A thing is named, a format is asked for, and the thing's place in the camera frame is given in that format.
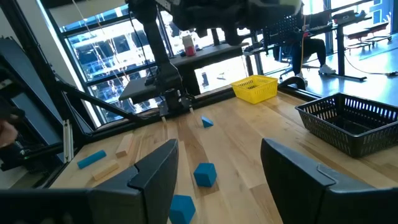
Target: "wooden plank block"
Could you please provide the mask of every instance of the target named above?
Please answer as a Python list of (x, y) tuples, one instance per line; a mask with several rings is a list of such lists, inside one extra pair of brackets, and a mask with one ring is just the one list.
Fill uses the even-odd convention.
[(115, 160), (111, 160), (107, 164), (105, 164), (105, 166), (95, 170), (92, 174), (95, 180), (100, 180), (101, 178), (106, 176), (106, 174), (116, 170), (117, 168), (119, 168), (118, 162), (116, 162)]
[(129, 153), (133, 137), (134, 137), (133, 133), (127, 134), (123, 137), (123, 139), (120, 142), (120, 145), (118, 147), (118, 150), (116, 150), (117, 158), (126, 156)]

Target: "wooden table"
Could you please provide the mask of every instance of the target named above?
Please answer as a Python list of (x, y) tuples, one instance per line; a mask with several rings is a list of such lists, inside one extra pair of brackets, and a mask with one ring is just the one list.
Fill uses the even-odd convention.
[[(170, 138), (179, 140), (176, 194), (190, 195), (196, 214), (192, 223), (282, 223), (269, 191), (260, 158), (262, 138), (273, 138), (321, 161), (331, 168), (375, 187), (398, 186), (398, 147), (360, 160), (352, 159), (310, 134), (294, 106), (304, 103), (279, 93), (257, 105), (232, 98), (169, 119), (167, 126), (155, 123), (134, 130), (131, 151), (118, 159), (120, 168), (100, 181), (91, 172), (114, 155), (123, 136), (85, 146), (54, 182), (53, 188), (94, 187), (157, 148)], [(204, 129), (200, 116), (214, 121)], [(79, 170), (76, 162), (104, 149), (107, 157)], [(218, 176), (210, 188), (198, 187), (193, 171), (201, 162), (215, 164)]]

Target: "wire basket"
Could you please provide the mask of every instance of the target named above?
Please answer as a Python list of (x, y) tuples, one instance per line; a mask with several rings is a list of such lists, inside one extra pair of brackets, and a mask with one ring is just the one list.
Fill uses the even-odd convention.
[(398, 143), (398, 108), (338, 93), (297, 106), (305, 128), (351, 157)]
[(278, 79), (252, 75), (231, 84), (236, 97), (256, 104), (276, 96)]

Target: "black mesh basket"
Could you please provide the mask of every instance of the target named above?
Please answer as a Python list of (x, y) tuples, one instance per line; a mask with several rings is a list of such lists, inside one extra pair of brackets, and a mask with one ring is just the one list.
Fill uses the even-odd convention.
[(311, 133), (351, 157), (398, 143), (398, 108), (338, 93), (297, 106)]

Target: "yellow basket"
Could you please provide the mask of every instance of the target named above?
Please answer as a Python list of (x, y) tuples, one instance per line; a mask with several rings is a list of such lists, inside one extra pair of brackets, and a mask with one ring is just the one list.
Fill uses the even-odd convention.
[(276, 96), (278, 79), (264, 75), (252, 75), (232, 83), (236, 97), (256, 104)]

